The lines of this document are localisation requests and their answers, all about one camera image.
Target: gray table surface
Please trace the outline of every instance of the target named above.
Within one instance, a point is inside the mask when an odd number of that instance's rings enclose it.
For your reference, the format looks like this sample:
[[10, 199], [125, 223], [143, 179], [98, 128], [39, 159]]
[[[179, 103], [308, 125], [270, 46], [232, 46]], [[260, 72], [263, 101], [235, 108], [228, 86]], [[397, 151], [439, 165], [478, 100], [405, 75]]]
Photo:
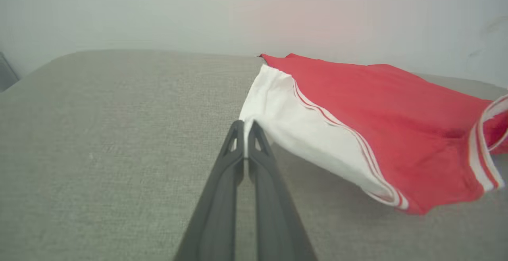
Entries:
[[[0, 93], [0, 260], [171, 260], [262, 63], [80, 52]], [[508, 92], [421, 76], [481, 98]], [[273, 150], [320, 260], [508, 259], [506, 190], [410, 216]], [[506, 156], [495, 159], [506, 177]], [[252, 185], [239, 192], [237, 259], [254, 260]]]

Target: striped trim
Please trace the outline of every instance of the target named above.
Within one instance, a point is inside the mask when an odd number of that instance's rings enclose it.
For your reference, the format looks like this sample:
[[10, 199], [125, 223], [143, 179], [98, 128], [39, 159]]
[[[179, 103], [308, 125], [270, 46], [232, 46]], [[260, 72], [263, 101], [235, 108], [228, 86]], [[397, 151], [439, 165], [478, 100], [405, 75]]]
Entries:
[[372, 173], [372, 176], [374, 176], [381, 185], [383, 185], [384, 188], [390, 193], [390, 196], [378, 196], [377, 194], [374, 194], [372, 192], [365, 191], [366, 194], [368, 194], [371, 198], [374, 198], [376, 201], [379, 201], [381, 203], [384, 203], [386, 205], [391, 205], [393, 207], [398, 207], [399, 209], [406, 210], [409, 207], [408, 199], [397, 189], [395, 189], [390, 183], [386, 181], [386, 179], [383, 177], [383, 174], [381, 173], [381, 169], [379, 168], [379, 164], [377, 163], [377, 160], [372, 152], [372, 148], [370, 148], [370, 145], [368, 142], [354, 129], [351, 129], [350, 127], [347, 127], [344, 123], [340, 122], [335, 116], [332, 115], [329, 111], [324, 109], [323, 107], [320, 107], [313, 102], [311, 102], [303, 93], [301, 93], [300, 89], [298, 88], [298, 84], [294, 81], [294, 96], [296, 96], [299, 99], [299, 102], [301, 105], [303, 105], [306, 108], [316, 110], [327, 122], [328, 124], [335, 126], [335, 127], [341, 127], [342, 129], [347, 130], [349, 133], [351, 133], [357, 140], [358, 144], [360, 145], [363, 155], [365, 156], [367, 163], [369, 165], [369, 170]]
[[482, 185], [484, 192], [504, 187], [504, 181], [497, 171], [490, 151], [501, 145], [508, 138], [508, 129], [504, 135], [492, 146], [487, 147], [483, 124], [494, 116], [508, 111], [508, 95], [501, 96], [492, 102], [482, 113], [479, 124], [476, 123], [470, 131], [469, 162], [477, 181]]

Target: garment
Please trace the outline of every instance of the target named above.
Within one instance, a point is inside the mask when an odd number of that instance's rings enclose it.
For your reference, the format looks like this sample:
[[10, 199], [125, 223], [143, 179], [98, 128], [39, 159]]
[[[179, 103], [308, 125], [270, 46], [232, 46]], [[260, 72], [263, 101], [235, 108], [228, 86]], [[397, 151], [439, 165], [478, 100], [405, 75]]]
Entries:
[[372, 198], [425, 214], [504, 186], [508, 96], [481, 100], [389, 65], [263, 55], [240, 119]]

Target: white wall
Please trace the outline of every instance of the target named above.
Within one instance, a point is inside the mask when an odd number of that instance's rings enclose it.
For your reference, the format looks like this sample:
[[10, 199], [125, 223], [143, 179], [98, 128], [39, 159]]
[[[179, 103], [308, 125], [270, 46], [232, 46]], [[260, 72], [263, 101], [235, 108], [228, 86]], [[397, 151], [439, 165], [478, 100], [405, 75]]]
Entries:
[[389, 63], [508, 86], [508, 0], [0, 0], [20, 75], [95, 48]]

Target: red fabric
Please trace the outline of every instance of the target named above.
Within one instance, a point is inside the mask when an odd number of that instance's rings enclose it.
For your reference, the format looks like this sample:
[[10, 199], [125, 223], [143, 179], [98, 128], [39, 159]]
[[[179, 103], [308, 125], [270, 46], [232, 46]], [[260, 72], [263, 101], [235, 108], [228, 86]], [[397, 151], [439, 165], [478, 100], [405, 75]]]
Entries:
[[[386, 180], [408, 199], [408, 212], [425, 214], [436, 205], [472, 201], [484, 193], [469, 166], [468, 133], [492, 101], [386, 64], [341, 64], [294, 54], [262, 57], [367, 140]], [[488, 145], [507, 126], [506, 112], [488, 120], [483, 125]], [[508, 152], [508, 143], [495, 152]]]

